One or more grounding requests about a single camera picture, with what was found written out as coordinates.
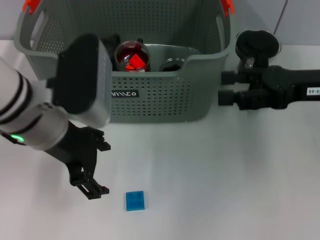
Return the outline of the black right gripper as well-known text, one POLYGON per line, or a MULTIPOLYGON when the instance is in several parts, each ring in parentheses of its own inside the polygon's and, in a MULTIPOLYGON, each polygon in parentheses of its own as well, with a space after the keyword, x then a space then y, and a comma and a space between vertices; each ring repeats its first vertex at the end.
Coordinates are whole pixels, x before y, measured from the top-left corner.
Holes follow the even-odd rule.
POLYGON ((262 83, 263 90, 219 90, 218 105, 237 104, 242 111, 262 108, 283 110, 294 102, 320 100, 319 70, 289 70, 281 66, 270 66, 221 72, 222 85, 252 84, 257 81, 262 83))

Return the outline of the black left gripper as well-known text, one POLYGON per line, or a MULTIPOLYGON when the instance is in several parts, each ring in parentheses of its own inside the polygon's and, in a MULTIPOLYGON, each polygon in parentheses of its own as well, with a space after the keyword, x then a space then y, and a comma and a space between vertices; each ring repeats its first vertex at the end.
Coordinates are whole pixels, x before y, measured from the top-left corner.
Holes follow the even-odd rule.
POLYGON ((77 127, 69 122, 62 140, 45 152, 65 164, 70 184, 89 200, 93 200, 110 193, 107 187, 101 186, 94 179, 98 150, 111 150, 103 131, 92 127, 77 127))

